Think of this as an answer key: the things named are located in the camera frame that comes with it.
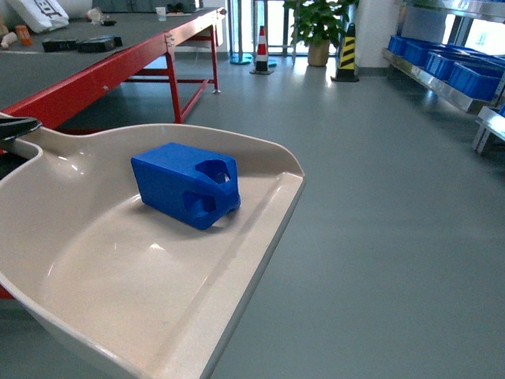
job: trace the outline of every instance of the red metal table frame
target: red metal table frame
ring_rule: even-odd
[[[222,9],[217,9],[136,46],[119,51],[60,83],[3,109],[2,112],[12,116],[30,115],[42,121],[47,128],[56,129],[125,81],[155,82],[170,84],[174,122],[183,123],[208,84],[213,84],[214,91],[219,92],[216,47],[223,41],[223,30],[221,25],[218,25],[223,14]],[[188,40],[210,42],[213,78],[177,79],[175,47]],[[149,63],[161,56],[166,58],[166,69],[145,69]],[[178,83],[200,84],[184,107],[181,105]],[[13,297],[0,286],[1,298]]]

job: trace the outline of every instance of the beige dustpan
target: beige dustpan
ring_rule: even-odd
[[[171,141],[231,155],[241,207],[198,231],[144,205],[130,158]],[[156,124],[0,148],[0,284],[62,344],[126,379],[210,375],[305,184],[271,142]]]

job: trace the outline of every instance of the blue 3d printed part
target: blue 3d printed part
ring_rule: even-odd
[[[131,159],[142,201],[197,229],[240,206],[231,156],[169,143]]]

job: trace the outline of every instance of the stainless steel rack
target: stainless steel rack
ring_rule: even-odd
[[[496,140],[505,141],[505,118],[489,107],[483,107],[478,115],[479,130],[473,139],[473,150],[483,154]]]
[[[457,107],[460,111],[470,114],[478,114],[482,107],[492,106],[491,102],[474,99],[458,91],[457,89],[452,88],[449,84],[434,77],[430,73],[427,73],[421,67],[413,65],[402,57],[393,54],[386,48],[382,50],[382,55],[394,67],[418,83],[424,85],[426,88],[431,89],[439,97],[445,99],[447,102]]]
[[[398,20],[398,33],[401,34],[402,22],[405,20],[406,10],[409,7],[420,7],[438,12],[456,14],[474,19],[505,22],[505,2],[481,2],[475,0],[402,0],[402,11]],[[422,68],[417,67],[402,57],[393,54],[387,49],[382,50],[382,55],[391,66],[399,69],[415,81],[434,91],[439,97],[457,107],[460,111],[479,114],[483,107],[500,107],[505,103],[505,74],[498,85],[491,101],[473,99],[464,93],[452,88],[445,82],[437,79]]]
[[[462,17],[492,22],[505,21],[505,2],[479,2],[474,0],[406,0],[402,4],[438,10]]]

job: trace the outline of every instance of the cup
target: cup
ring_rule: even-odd
[[[166,21],[166,8],[164,6],[157,6],[156,14],[158,15],[158,21]]]
[[[90,9],[84,16],[90,20],[92,24],[99,24],[103,20],[103,13],[100,8]]]

